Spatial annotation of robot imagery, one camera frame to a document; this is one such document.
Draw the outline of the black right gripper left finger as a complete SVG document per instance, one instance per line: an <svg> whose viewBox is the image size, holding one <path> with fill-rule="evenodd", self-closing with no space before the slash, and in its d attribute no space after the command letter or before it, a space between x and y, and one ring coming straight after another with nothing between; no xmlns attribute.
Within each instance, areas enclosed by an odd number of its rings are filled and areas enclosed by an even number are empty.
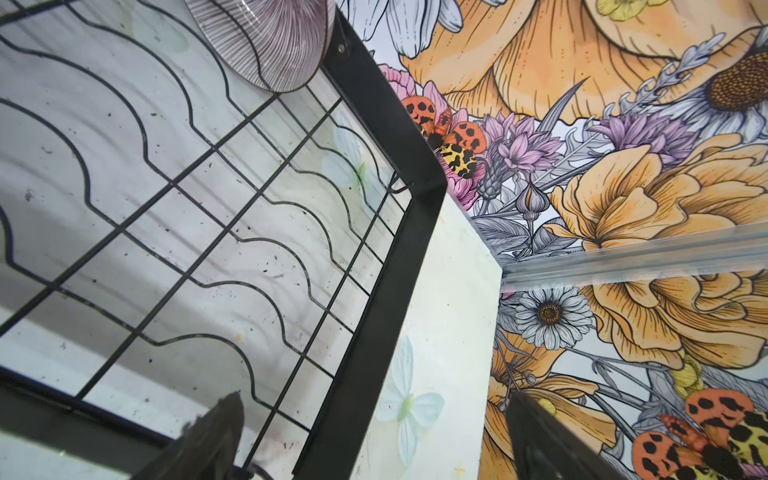
<svg viewBox="0 0 768 480"><path fill-rule="evenodd" d="M244 427L244 407L238 392L230 393L150 461L132 479L245 479L235 466Z"/></svg>

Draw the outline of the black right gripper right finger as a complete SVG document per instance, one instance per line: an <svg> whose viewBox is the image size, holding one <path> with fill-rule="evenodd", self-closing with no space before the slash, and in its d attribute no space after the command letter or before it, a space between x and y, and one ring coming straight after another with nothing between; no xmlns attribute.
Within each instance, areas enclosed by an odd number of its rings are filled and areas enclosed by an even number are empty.
<svg viewBox="0 0 768 480"><path fill-rule="evenodd" d="M505 416L519 479L620 478L528 394L511 393Z"/></svg>

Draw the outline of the purple striped bowl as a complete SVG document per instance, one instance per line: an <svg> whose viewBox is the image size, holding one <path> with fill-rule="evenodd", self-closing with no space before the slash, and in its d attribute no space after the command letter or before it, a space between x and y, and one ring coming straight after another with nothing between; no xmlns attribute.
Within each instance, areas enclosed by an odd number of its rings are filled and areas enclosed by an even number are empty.
<svg viewBox="0 0 768 480"><path fill-rule="evenodd" d="M320 69L336 17L327 0L187 0L210 45L243 79L272 93L306 86Z"/></svg>

